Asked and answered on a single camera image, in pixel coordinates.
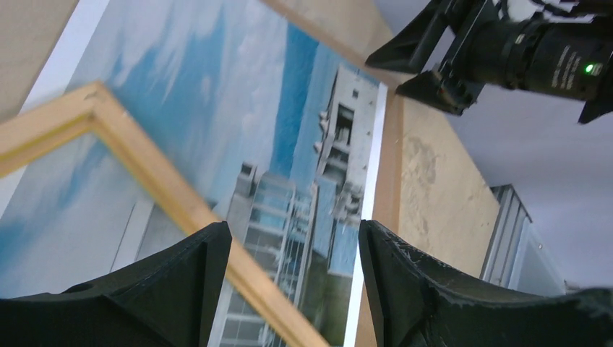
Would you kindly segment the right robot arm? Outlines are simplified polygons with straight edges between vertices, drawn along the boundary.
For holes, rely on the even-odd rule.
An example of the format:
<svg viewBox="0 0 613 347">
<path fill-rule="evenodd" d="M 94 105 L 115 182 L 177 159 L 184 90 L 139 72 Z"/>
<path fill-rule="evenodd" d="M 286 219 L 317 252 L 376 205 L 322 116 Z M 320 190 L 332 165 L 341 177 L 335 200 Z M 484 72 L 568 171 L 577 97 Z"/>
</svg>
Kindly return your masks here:
<svg viewBox="0 0 613 347">
<path fill-rule="evenodd" d="M 581 100 L 588 124 L 612 112 L 612 3 L 571 5 L 515 21 L 506 1 L 431 1 L 366 65 L 409 74 L 397 94 L 456 116 L 496 85 Z"/>
</svg>

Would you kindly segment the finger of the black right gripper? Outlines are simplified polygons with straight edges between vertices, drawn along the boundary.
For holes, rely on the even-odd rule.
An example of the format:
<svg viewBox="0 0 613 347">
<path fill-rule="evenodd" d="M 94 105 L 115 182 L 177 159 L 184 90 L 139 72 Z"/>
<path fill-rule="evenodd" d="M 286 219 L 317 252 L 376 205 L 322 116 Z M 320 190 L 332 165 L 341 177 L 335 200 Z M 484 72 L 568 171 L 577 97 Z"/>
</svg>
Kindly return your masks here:
<svg viewBox="0 0 613 347">
<path fill-rule="evenodd" d="M 463 99 L 458 86 L 439 72 L 422 72 L 396 87 L 395 92 L 445 113 L 463 113 Z"/>
<path fill-rule="evenodd" d="M 443 34 L 441 1 L 430 1 L 394 38 L 368 56 L 374 69 L 419 73 Z"/>
</svg>

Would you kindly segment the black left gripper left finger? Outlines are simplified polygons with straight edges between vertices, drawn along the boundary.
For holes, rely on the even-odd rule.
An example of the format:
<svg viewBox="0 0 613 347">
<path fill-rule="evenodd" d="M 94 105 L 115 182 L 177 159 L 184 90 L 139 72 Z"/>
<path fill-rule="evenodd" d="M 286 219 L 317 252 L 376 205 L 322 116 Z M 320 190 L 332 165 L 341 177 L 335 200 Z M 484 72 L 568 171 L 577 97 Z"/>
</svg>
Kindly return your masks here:
<svg viewBox="0 0 613 347">
<path fill-rule="evenodd" d="M 206 346 L 232 235 L 211 223 L 60 294 L 1 300 L 3 346 Z"/>
</svg>

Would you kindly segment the building and sky photo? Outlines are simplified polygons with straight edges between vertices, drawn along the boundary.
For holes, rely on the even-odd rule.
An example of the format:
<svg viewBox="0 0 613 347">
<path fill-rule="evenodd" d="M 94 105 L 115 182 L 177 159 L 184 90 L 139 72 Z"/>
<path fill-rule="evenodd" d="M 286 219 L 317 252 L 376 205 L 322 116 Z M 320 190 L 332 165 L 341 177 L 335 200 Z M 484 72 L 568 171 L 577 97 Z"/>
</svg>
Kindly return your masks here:
<svg viewBox="0 0 613 347">
<path fill-rule="evenodd" d="M 27 104 L 101 81 L 331 346 L 357 331 L 378 82 L 261 1 L 91 1 Z M 184 232 L 94 134 L 13 174 L 1 297 L 60 293 Z"/>
</svg>

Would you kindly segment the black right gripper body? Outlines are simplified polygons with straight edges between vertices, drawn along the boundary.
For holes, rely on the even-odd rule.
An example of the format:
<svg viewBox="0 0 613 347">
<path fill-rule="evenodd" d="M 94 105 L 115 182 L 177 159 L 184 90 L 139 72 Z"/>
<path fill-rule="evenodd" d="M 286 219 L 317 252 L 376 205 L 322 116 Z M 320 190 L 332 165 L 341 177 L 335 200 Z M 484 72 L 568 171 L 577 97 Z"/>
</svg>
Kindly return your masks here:
<svg viewBox="0 0 613 347">
<path fill-rule="evenodd" d="M 477 103 L 485 86 L 505 84 L 505 46 L 520 23 L 501 17 L 493 1 L 447 1 L 446 5 L 445 19 L 455 38 L 430 71 L 458 86 L 464 112 Z"/>
</svg>

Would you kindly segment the yellow wooden picture frame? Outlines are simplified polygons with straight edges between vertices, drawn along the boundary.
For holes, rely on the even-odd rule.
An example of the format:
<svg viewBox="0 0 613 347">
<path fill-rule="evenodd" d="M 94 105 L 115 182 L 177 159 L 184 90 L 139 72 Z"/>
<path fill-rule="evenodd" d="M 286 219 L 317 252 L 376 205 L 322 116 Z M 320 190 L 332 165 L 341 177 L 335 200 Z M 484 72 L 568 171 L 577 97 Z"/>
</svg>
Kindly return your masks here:
<svg viewBox="0 0 613 347">
<path fill-rule="evenodd" d="M 95 133 L 186 235 L 220 221 L 147 133 L 99 81 L 1 123 L 1 175 L 87 132 Z M 288 346 L 327 346 L 267 273 L 233 241 L 226 279 Z"/>
</svg>

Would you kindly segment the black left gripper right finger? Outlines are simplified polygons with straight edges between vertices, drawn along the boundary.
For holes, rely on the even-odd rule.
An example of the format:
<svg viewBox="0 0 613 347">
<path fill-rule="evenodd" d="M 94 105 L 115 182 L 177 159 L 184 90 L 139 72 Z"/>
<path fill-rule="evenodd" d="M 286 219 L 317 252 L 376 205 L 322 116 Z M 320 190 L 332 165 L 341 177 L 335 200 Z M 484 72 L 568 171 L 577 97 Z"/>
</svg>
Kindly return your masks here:
<svg viewBox="0 0 613 347">
<path fill-rule="evenodd" d="M 378 346 L 610 346 L 612 290 L 538 296 L 464 273 L 375 220 L 359 226 Z"/>
</svg>

